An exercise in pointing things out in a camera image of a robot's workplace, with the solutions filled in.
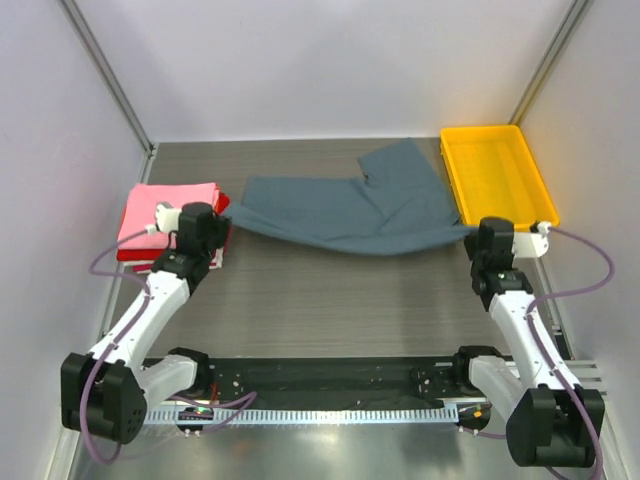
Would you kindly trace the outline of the blue-grey t-shirt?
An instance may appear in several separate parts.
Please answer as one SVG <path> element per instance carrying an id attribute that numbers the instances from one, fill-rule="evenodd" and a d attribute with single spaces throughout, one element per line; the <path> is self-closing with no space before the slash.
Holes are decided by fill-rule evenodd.
<path id="1" fill-rule="evenodd" d="M 328 250 L 393 256 L 462 240 L 450 190 L 412 139 L 370 152 L 350 178 L 252 176 L 225 213 L 233 225 Z"/>

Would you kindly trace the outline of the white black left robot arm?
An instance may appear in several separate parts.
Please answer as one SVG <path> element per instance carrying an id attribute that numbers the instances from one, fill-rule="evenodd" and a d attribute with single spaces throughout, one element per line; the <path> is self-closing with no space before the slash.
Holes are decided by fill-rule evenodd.
<path id="1" fill-rule="evenodd" d="M 88 353 L 69 354 L 61 365 L 61 422 L 69 429 L 129 444 L 147 412 L 171 396 L 198 400 L 212 387 L 207 354 L 176 347 L 161 361 L 143 365 L 173 315 L 210 272 L 226 244 L 231 222 L 203 202 L 156 207 L 146 233 L 164 233 L 171 243 L 146 277 L 116 325 Z"/>

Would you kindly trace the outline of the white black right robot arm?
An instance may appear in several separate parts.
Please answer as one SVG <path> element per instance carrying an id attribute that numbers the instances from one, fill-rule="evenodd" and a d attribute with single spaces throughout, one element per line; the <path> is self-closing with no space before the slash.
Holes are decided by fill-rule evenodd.
<path id="1" fill-rule="evenodd" d="M 514 361 L 489 347 L 463 347 L 451 370 L 460 394 L 480 391 L 505 422 L 505 439 L 514 462 L 544 467 L 553 475 L 562 468 L 603 475 L 600 432 L 605 402 L 599 390 L 586 388 L 569 368 L 539 315 L 540 298 L 516 259 L 544 256 L 548 222 L 526 232 L 499 217 L 485 217 L 465 237 L 471 262 L 472 289 L 504 335 Z"/>

